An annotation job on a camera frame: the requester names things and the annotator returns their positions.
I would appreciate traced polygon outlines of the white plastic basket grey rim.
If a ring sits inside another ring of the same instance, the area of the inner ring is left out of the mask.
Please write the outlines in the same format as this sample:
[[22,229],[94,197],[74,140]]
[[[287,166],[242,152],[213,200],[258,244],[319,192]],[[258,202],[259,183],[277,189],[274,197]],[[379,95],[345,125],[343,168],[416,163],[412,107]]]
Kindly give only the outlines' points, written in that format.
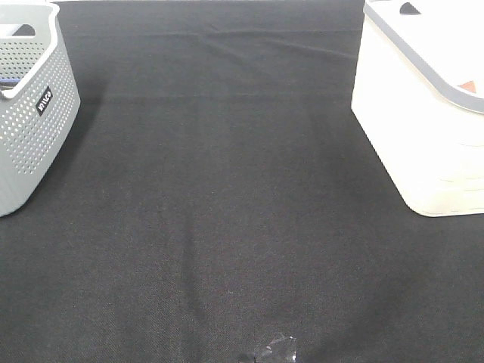
[[[407,206],[483,211],[483,3],[367,1],[352,111]],[[459,88],[473,80],[477,93]]]

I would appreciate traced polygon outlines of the black table cloth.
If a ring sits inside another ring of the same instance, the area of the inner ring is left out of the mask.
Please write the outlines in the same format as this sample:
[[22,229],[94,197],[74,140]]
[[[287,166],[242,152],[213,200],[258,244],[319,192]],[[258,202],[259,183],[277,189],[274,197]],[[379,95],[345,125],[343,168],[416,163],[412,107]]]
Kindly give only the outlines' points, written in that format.
[[411,211],[350,101],[360,1],[63,2],[81,98],[1,220],[3,362],[481,362],[483,218]]

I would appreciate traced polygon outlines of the grey perforated plastic basket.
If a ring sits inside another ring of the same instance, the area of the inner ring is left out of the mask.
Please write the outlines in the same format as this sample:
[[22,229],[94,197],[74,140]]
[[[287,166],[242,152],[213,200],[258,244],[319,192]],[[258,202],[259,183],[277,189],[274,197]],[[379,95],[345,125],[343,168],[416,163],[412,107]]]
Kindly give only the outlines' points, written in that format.
[[51,2],[3,1],[3,25],[27,25],[31,36],[1,37],[1,214],[21,208],[61,149],[80,97]]

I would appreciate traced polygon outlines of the brown towel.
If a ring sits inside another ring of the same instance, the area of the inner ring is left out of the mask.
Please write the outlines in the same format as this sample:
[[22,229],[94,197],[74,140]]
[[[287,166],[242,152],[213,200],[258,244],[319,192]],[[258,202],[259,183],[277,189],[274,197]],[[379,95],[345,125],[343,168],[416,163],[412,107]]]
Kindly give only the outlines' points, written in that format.
[[469,93],[477,93],[476,83],[473,80],[460,84],[458,87],[466,90]]

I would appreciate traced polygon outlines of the clear tape piece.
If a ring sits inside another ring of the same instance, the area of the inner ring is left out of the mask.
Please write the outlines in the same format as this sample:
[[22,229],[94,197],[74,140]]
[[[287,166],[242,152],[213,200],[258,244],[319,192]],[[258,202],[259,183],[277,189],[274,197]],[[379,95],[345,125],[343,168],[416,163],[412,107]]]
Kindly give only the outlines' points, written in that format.
[[254,362],[295,363],[297,360],[297,338],[282,333],[273,334],[254,349]]

